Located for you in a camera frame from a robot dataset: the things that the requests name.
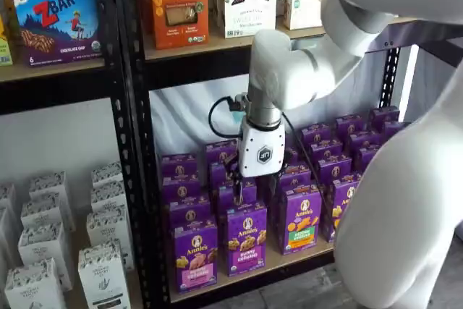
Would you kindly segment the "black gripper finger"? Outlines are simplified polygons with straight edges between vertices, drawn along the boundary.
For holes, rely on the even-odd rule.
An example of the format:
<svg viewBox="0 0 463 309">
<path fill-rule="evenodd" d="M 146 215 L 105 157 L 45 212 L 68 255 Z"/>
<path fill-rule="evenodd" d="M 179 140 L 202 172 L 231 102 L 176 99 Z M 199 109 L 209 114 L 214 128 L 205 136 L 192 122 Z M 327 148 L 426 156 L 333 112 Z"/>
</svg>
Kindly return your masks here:
<svg viewBox="0 0 463 309">
<path fill-rule="evenodd" d="M 233 182 L 233 190 L 234 190 L 233 201 L 236 206 L 240 206 L 243 204 L 242 191 L 245 188 L 245 182 L 240 173 L 233 173 L 232 182 Z"/>
<path fill-rule="evenodd" d="M 292 177 L 292 166 L 289 164 L 284 164 L 281 169 L 271 175 L 269 181 L 269 187 L 271 189 L 276 189 L 280 185 L 286 185 L 286 182 Z"/>
</svg>

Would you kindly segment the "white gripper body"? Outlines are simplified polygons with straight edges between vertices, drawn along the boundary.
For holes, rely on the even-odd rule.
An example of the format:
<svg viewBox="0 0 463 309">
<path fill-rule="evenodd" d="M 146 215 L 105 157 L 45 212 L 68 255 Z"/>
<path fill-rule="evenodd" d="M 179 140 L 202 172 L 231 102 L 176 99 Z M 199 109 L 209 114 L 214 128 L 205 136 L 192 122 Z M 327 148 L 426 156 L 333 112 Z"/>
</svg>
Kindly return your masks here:
<svg viewBox="0 0 463 309">
<path fill-rule="evenodd" d="M 239 172 L 243 177 L 260 177 L 278 172 L 284 161 L 285 129 L 262 131 L 246 119 L 241 124 L 242 137 L 238 141 Z"/>
</svg>

